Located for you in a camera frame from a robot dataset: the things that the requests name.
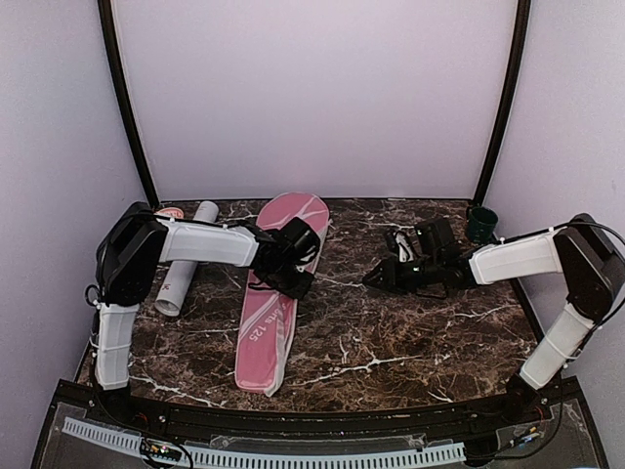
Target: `white cable tray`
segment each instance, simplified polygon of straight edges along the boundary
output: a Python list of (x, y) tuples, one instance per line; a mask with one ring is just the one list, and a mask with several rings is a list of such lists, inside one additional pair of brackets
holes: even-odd
[[(141, 457), (142, 437), (136, 432), (109, 429), (95, 423), (65, 419), (62, 431), (94, 445), (131, 456)], [(376, 452), (341, 455), (259, 454), (223, 451), (185, 445), (193, 458), (193, 466), (200, 468), (235, 469), (416, 469), (435, 467), (466, 460), (464, 444), (454, 443), (422, 450)], [(168, 459), (152, 457), (168, 462)], [(176, 467), (189, 467), (183, 456)]]

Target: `paper towel roll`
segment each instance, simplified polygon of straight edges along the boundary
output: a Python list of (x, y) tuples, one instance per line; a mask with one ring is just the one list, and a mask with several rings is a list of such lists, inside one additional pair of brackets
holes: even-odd
[[(218, 213), (219, 208), (215, 203), (204, 201), (199, 204), (193, 220), (214, 222), (217, 220)], [(154, 301), (156, 311), (170, 317), (180, 314), (180, 309), (187, 296), (188, 286), (191, 283), (196, 266), (197, 263), (193, 261), (172, 262), (163, 285), (160, 287), (156, 301)]]

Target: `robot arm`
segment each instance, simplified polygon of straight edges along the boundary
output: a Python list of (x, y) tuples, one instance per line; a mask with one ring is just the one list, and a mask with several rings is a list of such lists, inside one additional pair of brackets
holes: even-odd
[(415, 227), (422, 255), (410, 250), (405, 234), (395, 232), (387, 244), (397, 254), (382, 261), (363, 283), (393, 292), (417, 292), (441, 283), (468, 288), (499, 280), (561, 273), (568, 287), (562, 312), (533, 354), (507, 386), (519, 404), (533, 399), (562, 366), (577, 353), (587, 336), (602, 322), (625, 282), (625, 261), (607, 236), (586, 214), (567, 228), (510, 239), (462, 254), (446, 220)]
[(157, 217), (133, 204), (98, 248), (96, 379), (106, 390), (128, 384), (135, 315), (147, 298), (159, 262), (197, 261), (248, 267), (268, 287), (301, 299), (313, 275), (298, 269), (312, 261), (320, 240), (299, 218), (282, 229), (218, 226)]

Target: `black frame pole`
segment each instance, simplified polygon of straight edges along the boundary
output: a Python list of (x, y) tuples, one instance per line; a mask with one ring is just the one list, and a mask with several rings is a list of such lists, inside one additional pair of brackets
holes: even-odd
[(154, 186), (149, 168), (147, 167), (146, 154), (144, 153), (144, 148), (139, 137), (135, 114), (130, 104), (130, 96), (128, 95), (128, 88), (126, 87), (126, 80), (124, 78), (124, 69), (119, 54), (119, 45), (117, 43), (115, 21), (113, 19), (110, 0), (98, 0), (98, 7), (100, 9), (100, 22), (102, 24), (110, 76), (113, 80), (115, 95), (117, 95), (117, 104), (119, 105), (121, 118), (124, 122), (124, 128), (126, 129), (126, 137), (128, 138), (130, 150), (135, 159), (135, 165), (139, 172), (141, 184), (146, 193), (147, 202), (152, 208), (156, 208), (160, 204), (160, 200), (156, 194), (156, 187)]
[(519, 70), (521, 69), (521, 58), (523, 55), (523, 47), (525, 45), (525, 35), (527, 34), (527, 25), (529, 24), (529, 9), (531, 0), (519, 0), (517, 5), (517, 18), (515, 19), (515, 31), (512, 36), (512, 46), (510, 48), (510, 58), (508, 59), (508, 68), (506, 69), (506, 78), (504, 79), (504, 87), (501, 92), (501, 100), (497, 109), (497, 117), (495, 125), (490, 136), (488, 151), (484, 164), (481, 167), (479, 175), (478, 187), (473, 196), (473, 205), (482, 205), (488, 192), (490, 180), (495, 171), (497, 157), (501, 149), (501, 144), (506, 133), (506, 125), (510, 117), (510, 109), (515, 98), (515, 90), (519, 79)]

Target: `pink snowboard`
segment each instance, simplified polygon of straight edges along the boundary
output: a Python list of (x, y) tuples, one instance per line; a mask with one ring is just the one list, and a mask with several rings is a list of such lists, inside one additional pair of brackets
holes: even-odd
[[(279, 195), (263, 207), (257, 225), (264, 229), (280, 229), (294, 217), (308, 223), (325, 240), (330, 212), (316, 195), (290, 192)], [(305, 266), (311, 273), (319, 256)], [(248, 283), (258, 279), (252, 272)], [(252, 393), (272, 396), (284, 378), (284, 367), (293, 343), (297, 300), (275, 290), (247, 288), (236, 345), (234, 379), (236, 385)]]

